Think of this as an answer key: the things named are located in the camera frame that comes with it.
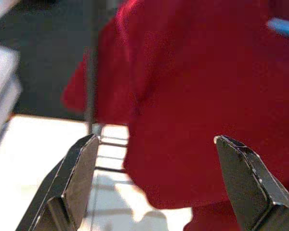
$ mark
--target red shirt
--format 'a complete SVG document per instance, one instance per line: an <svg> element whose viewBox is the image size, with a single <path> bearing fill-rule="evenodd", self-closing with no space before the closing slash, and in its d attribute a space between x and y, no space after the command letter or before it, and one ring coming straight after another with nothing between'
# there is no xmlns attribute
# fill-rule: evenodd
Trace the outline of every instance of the red shirt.
<svg viewBox="0 0 289 231"><path fill-rule="evenodd" d="M266 0L130 0L99 43L96 118L128 123L124 166L157 208L227 200L215 135L289 183L289 38ZM84 63L64 92L84 110Z"/></svg>

